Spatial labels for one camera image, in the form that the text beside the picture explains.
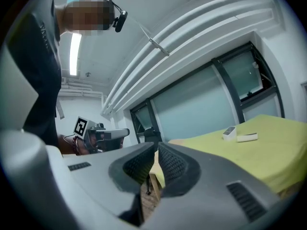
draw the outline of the person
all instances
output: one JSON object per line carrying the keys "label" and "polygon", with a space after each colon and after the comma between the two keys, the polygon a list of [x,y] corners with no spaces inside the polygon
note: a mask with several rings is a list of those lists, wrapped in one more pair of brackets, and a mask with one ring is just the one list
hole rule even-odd
{"label": "person", "polygon": [[[75,153],[72,137],[64,140],[55,126],[56,101],[61,88],[60,36],[64,33],[93,34],[110,27],[114,7],[108,0],[30,0],[8,39],[8,49],[25,78],[38,93],[24,131],[39,136],[62,154]],[[81,140],[78,155],[88,154]]]}

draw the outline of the window frame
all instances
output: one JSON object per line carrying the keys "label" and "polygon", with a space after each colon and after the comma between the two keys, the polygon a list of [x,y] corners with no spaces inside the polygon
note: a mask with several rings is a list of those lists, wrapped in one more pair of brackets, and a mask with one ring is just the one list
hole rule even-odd
{"label": "window frame", "polygon": [[[261,65],[261,68],[264,70],[266,77],[268,78],[268,80],[272,83],[272,86],[267,88],[267,89],[262,89],[259,91],[256,91],[254,93],[252,93],[250,96],[246,96],[243,99],[240,99],[240,96],[238,95],[236,88],[231,80],[231,78],[229,77],[228,73],[226,72],[224,66],[223,66],[223,62],[235,58],[243,53],[246,52],[251,52],[255,61],[258,63],[258,65]],[[268,96],[276,93],[277,94],[277,98],[278,98],[278,102],[279,102],[279,106],[280,106],[280,113],[281,113],[281,117],[284,118],[284,108],[283,108],[283,102],[282,102],[282,98],[277,86],[277,83],[275,81],[275,78],[268,66],[268,64],[266,63],[266,61],[264,60],[263,56],[261,55],[261,53],[256,49],[256,47],[253,45],[253,43],[251,41],[249,41],[246,44],[243,44],[242,46],[239,46],[237,48],[234,48],[230,51],[228,51],[227,53],[213,58],[211,59],[211,61],[203,64],[202,66],[198,67],[197,69],[189,72],[188,74],[182,76],[181,78],[179,78],[178,80],[172,82],[171,84],[167,85],[165,88],[161,89],[160,91],[158,91],[157,93],[153,94],[151,97],[147,98],[145,101],[143,101],[142,103],[138,104],[136,107],[132,108],[130,110],[131,113],[131,117],[132,117],[132,122],[133,122],[133,126],[134,126],[134,130],[135,130],[135,134],[138,140],[138,143],[140,143],[140,139],[139,139],[139,135],[137,134],[137,130],[136,130],[136,126],[135,126],[135,122],[133,119],[133,114],[140,110],[142,107],[147,106],[148,107],[148,111],[149,111],[149,116],[153,125],[153,128],[156,131],[159,131],[159,127],[158,127],[158,123],[156,121],[156,117],[154,115],[154,111],[151,105],[151,100],[162,94],[163,92],[167,91],[168,89],[176,86],[177,84],[181,83],[182,81],[186,80],[187,78],[197,74],[198,72],[204,70],[205,68],[214,65],[216,67],[216,69],[218,70],[219,74],[221,75],[229,93],[230,96],[232,98],[232,101],[234,103],[235,109],[236,109],[236,113],[239,119],[239,123],[244,123],[245,122],[245,118],[244,118],[244,114],[243,114],[243,110],[247,107],[252,106],[253,104],[262,101],[263,99],[267,98]]]}

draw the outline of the small white device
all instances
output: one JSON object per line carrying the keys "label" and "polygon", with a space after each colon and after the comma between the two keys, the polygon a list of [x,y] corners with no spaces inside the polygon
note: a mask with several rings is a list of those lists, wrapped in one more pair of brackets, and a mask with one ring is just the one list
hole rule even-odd
{"label": "small white device", "polygon": [[237,136],[236,141],[237,142],[245,142],[245,141],[252,141],[252,140],[258,140],[258,134],[248,134],[243,136]]}
{"label": "small white device", "polygon": [[236,138],[236,127],[230,126],[227,130],[223,133],[223,139],[230,141]]}

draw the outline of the vent grille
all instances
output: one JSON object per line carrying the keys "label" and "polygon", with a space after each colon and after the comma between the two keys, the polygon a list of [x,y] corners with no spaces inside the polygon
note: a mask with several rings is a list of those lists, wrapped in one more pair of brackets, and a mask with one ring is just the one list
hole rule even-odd
{"label": "vent grille", "polygon": [[227,185],[227,188],[250,222],[255,221],[266,213],[264,207],[241,183],[229,184]]}

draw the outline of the ceiling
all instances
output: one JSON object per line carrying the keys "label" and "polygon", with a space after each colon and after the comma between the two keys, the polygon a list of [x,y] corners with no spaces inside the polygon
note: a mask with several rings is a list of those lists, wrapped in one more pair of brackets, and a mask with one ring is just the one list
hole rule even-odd
{"label": "ceiling", "polygon": [[[78,79],[99,82],[109,91],[121,73],[148,42],[138,23],[153,37],[161,30],[165,18],[171,18],[172,12],[191,0],[113,0],[123,10],[128,11],[128,18],[120,33],[114,29],[99,36],[83,36],[78,55]],[[56,5],[66,0],[55,0]],[[63,77],[69,75],[69,52],[71,34],[64,34],[60,41],[60,59]]]}

